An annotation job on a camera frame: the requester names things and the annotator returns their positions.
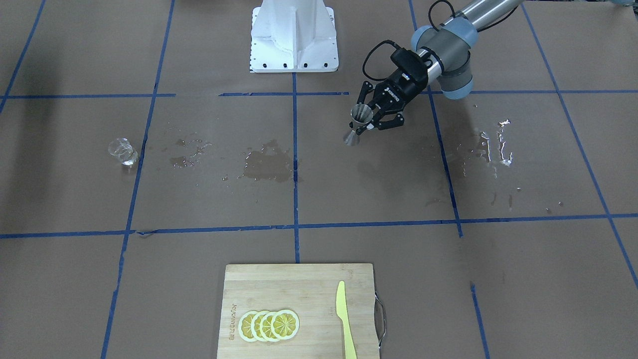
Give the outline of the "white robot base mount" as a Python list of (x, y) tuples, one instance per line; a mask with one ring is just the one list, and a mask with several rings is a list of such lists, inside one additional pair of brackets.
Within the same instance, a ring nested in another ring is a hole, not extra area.
[(251, 16), (252, 73), (337, 71), (334, 11), (323, 0), (264, 0)]

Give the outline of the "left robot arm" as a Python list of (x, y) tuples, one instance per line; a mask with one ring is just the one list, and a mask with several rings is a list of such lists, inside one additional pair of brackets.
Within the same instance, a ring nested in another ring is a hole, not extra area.
[(350, 134), (400, 127), (406, 105), (433, 82), (448, 99), (469, 95), (474, 86), (471, 49), (479, 33), (501, 23), (519, 5), (519, 0), (473, 0), (453, 10), (444, 23), (417, 29), (410, 48), (387, 40), (394, 48), (390, 61), (396, 70), (383, 79), (367, 76), (351, 109)]

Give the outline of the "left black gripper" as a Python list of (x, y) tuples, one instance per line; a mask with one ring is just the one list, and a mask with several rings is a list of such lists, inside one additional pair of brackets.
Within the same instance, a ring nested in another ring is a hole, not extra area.
[[(367, 124), (367, 130), (389, 130), (401, 127), (405, 124), (405, 118), (401, 111), (417, 95), (424, 90), (424, 78), (417, 78), (415, 75), (406, 73), (403, 70), (394, 71), (386, 80), (373, 83), (365, 80), (358, 94), (355, 107), (367, 105), (369, 108), (377, 108), (380, 116), (396, 114), (392, 120), (377, 119)], [(368, 95), (372, 95), (371, 100), (366, 100)]]

